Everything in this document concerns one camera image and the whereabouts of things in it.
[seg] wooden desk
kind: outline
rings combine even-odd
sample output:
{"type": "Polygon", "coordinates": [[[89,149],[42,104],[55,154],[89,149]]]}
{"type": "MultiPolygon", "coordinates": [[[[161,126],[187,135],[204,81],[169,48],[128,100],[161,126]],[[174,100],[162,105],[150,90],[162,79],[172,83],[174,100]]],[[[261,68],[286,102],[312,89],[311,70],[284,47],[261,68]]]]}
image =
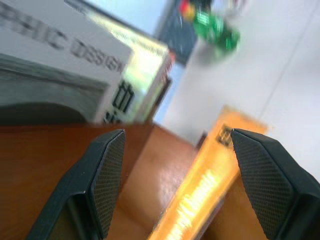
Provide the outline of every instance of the wooden desk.
{"type": "Polygon", "coordinates": [[[0,127],[0,239],[24,239],[64,173],[90,142],[125,129],[122,184],[153,125],[0,127]]]}
{"type": "Polygon", "coordinates": [[[203,240],[267,240],[240,176],[227,192],[224,204],[203,240]]]}
{"type": "Polygon", "coordinates": [[[146,233],[152,232],[197,153],[190,143],[176,135],[158,126],[153,128],[118,199],[119,206],[146,233]]]}

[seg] white book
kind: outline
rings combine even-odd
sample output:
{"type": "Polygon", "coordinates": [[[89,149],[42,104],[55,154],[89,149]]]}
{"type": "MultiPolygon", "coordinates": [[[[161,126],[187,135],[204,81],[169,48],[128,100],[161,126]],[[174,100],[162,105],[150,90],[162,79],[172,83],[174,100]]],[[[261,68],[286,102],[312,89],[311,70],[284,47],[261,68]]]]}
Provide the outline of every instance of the white book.
{"type": "Polygon", "coordinates": [[[0,0],[0,13],[0,113],[44,103],[101,123],[130,47],[63,0],[0,0]]]}

